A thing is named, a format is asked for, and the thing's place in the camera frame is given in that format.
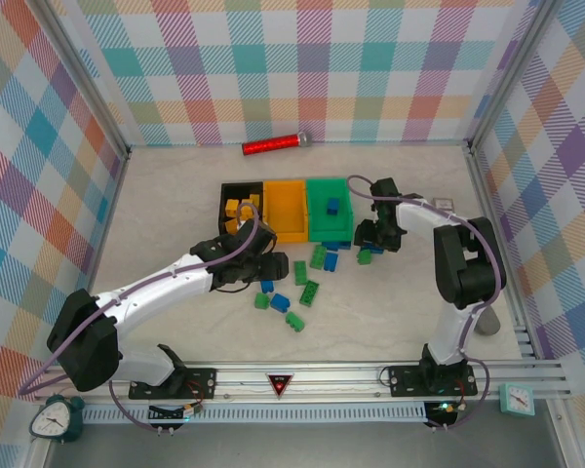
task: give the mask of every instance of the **yellow bin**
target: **yellow bin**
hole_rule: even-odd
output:
[[[277,242],[308,242],[305,180],[267,180],[263,186],[262,220]]]

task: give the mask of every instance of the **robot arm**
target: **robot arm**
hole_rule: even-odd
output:
[[[275,245],[277,238],[261,221],[247,247],[225,260],[249,241],[253,228],[254,221],[250,219],[234,236],[224,234],[200,242],[167,268],[115,291],[99,296],[91,296],[85,290],[70,294],[48,337],[51,351],[56,352],[87,319],[103,311],[58,356],[74,386],[79,391],[90,391],[109,379],[160,386],[173,373],[179,373],[181,378],[183,364],[167,346],[130,350],[121,341],[140,324],[188,297],[237,281],[248,284],[285,278],[289,273],[288,258],[284,253],[264,252],[269,245]],[[192,267],[204,262],[210,266]]]
[[[436,330],[423,348],[418,374],[428,392],[443,393],[454,386],[455,380],[467,377],[467,343],[484,304],[494,296],[497,286],[486,247],[498,265],[499,287],[505,287],[506,274],[491,223],[484,217],[464,221],[434,209],[419,195],[402,195],[392,178],[367,182],[371,194],[367,198],[373,199],[371,208],[376,217],[375,221],[365,219],[358,226],[356,245],[371,244],[397,252],[401,238],[408,232],[433,243],[436,286],[445,303]],[[475,236],[471,228],[481,236]]]

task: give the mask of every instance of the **blue lego brick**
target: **blue lego brick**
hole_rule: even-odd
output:
[[[338,252],[338,248],[340,247],[339,242],[322,242],[321,245],[325,247],[328,251]]]
[[[265,294],[273,293],[275,291],[275,287],[273,286],[272,281],[260,281],[260,287],[262,288],[262,292]]]
[[[329,198],[328,200],[328,215],[336,216],[340,208],[340,200],[337,198]]]
[[[333,252],[328,252],[327,256],[325,257],[325,264],[323,265],[323,269],[325,271],[335,271],[335,266],[338,263],[338,254]]]
[[[383,254],[383,249],[381,247],[376,247],[368,242],[365,242],[364,245],[360,248],[360,250],[370,251],[373,254]]]
[[[282,312],[283,314],[288,312],[290,306],[291,301],[281,294],[275,294],[271,299],[271,307],[273,307],[278,312]]]

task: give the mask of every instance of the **red triangle sign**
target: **red triangle sign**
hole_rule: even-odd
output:
[[[291,380],[293,380],[293,375],[293,373],[268,373],[266,375],[269,377],[269,382],[271,382],[271,386],[273,387],[273,391],[277,395],[277,398],[282,398],[282,395],[284,395],[284,392],[289,386],[289,383],[291,383]]]

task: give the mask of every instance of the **plastic bin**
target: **plastic bin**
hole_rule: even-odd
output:
[[[278,243],[308,242],[305,180],[266,180],[262,200],[262,219]]]
[[[257,212],[260,215],[260,219],[263,218],[262,210],[264,206],[262,195],[262,182],[234,182],[234,183],[222,183],[221,184],[221,198],[218,205],[218,233],[225,234],[225,221],[233,219],[225,214],[225,204],[228,200],[234,199],[239,202],[247,200],[250,195],[255,194],[260,196],[260,206],[256,207]]]
[[[351,241],[353,210],[344,178],[310,178],[305,181],[308,196],[310,242]],[[328,214],[328,200],[340,201],[338,214]]]

